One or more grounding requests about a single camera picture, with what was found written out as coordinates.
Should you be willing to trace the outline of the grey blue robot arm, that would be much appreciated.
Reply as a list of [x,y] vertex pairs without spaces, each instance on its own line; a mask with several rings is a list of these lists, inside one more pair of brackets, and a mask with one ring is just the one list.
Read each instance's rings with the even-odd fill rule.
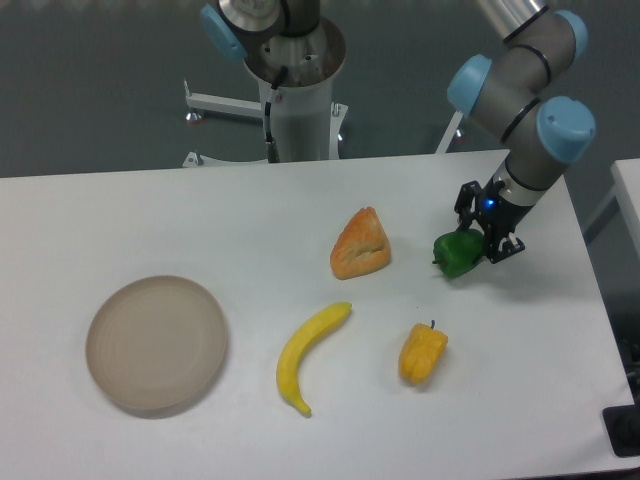
[[[584,22],[543,1],[482,1],[479,9],[506,45],[498,60],[477,55],[456,72],[448,101],[507,150],[485,184],[460,188],[457,228],[434,243],[448,277],[483,260],[524,250],[518,223],[591,143],[596,123],[581,102],[540,93],[584,52]],[[330,153],[332,81],[344,63],[340,30],[316,1],[215,1],[199,13],[209,40],[245,64],[260,91],[271,163],[320,160]]]

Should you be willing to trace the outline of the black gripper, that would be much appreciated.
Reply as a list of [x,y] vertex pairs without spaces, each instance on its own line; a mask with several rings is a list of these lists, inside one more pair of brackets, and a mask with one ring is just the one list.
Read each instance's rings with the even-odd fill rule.
[[468,230],[476,220],[484,231],[484,256],[499,263],[525,250],[515,230],[542,196],[542,190],[529,189],[509,174],[494,174],[483,190],[477,181],[465,183],[454,204],[457,230]]

